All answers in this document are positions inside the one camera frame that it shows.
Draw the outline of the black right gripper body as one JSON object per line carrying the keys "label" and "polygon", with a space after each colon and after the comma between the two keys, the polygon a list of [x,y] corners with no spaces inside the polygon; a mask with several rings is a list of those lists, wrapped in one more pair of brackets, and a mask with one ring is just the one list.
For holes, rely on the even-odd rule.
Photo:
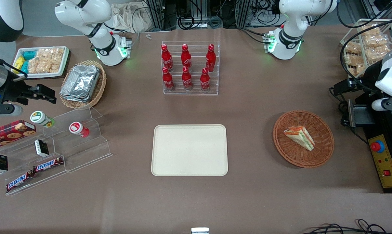
{"label": "black right gripper body", "polygon": [[24,80],[7,81],[0,89],[0,102],[17,102],[22,105],[28,105],[26,99],[33,98],[31,86],[27,85]]}

